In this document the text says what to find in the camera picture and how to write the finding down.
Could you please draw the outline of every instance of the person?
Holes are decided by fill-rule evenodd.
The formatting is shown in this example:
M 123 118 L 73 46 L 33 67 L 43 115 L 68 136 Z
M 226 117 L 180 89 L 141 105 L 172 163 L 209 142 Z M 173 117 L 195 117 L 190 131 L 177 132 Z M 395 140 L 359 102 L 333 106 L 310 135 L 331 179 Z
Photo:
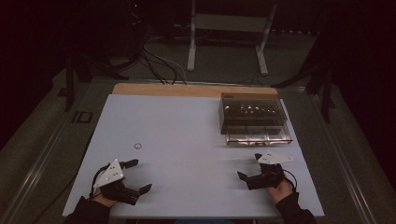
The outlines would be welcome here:
M 317 223 L 309 210 L 300 207 L 299 193 L 293 191 L 293 185 L 286 178 L 277 188 L 265 188 L 265 190 L 272 198 L 285 224 Z M 75 211 L 67 216 L 64 224 L 107 224 L 110 209 L 116 203 L 103 197 L 98 189 L 90 200 L 83 197 L 79 199 Z

